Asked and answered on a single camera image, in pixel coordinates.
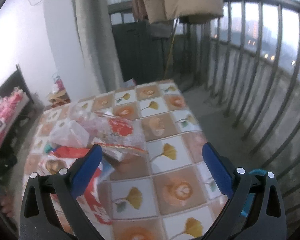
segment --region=blue gripper pad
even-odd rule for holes
[[[93,174],[97,170],[102,160],[102,148],[94,145],[81,164],[80,169],[75,173],[71,181],[71,195],[74,199],[83,195]]]
[[[232,198],[234,194],[232,177],[219,159],[218,153],[216,153],[215,150],[210,146],[210,143],[203,145],[202,157],[209,168],[209,171],[211,172],[220,192],[223,195],[227,195],[229,199]]]

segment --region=yellow rope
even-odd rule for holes
[[[164,71],[163,79],[166,78],[167,73],[168,73],[168,67],[169,67],[169,62],[170,62],[172,51],[173,51],[173,42],[174,42],[174,37],[176,36],[176,29],[177,29],[178,21],[179,21],[179,18],[176,20],[176,23],[175,23],[174,28],[173,28],[172,40],[171,40],[171,44],[170,44],[169,55],[168,55],[167,64],[166,64],[166,68],[165,68],[165,71]]]

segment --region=plastic bag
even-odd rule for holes
[[[49,141],[68,147],[85,148],[88,145],[89,133],[75,120],[65,119],[63,125],[53,128]]]
[[[80,107],[69,110],[69,118],[76,120],[94,138],[105,154],[121,161],[124,154],[144,156],[146,140],[141,121],[131,121],[99,112],[89,113]]]

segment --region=checkered tablecloth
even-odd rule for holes
[[[187,240],[208,231],[227,197],[202,159],[206,139],[201,127],[171,80],[119,89],[45,111],[26,161],[24,188],[46,155],[52,128],[68,117],[74,104],[89,112],[141,119],[146,138],[145,157],[125,157],[98,185],[96,197],[111,225],[99,223],[86,199],[80,198],[87,217],[105,239]],[[71,233],[62,209],[54,205],[64,229]]]

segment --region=metal screw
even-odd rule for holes
[[[31,178],[31,179],[34,179],[36,176],[37,176],[37,173],[36,173],[36,172],[33,172],[33,173],[31,173],[30,178]]]
[[[65,175],[67,172],[68,172],[68,169],[63,168],[63,169],[61,169],[61,170],[59,171],[59,174],[60,174],[60,175]]]
[[[268,177],[271,178],[271,179],[273,179],[274,178],[274,174],[271,171],[269,171],[268,172]]]
[[[239,173],[239,174],[245,174],[245,170],[244,170],[244,168],[237,168],[237,172]]]

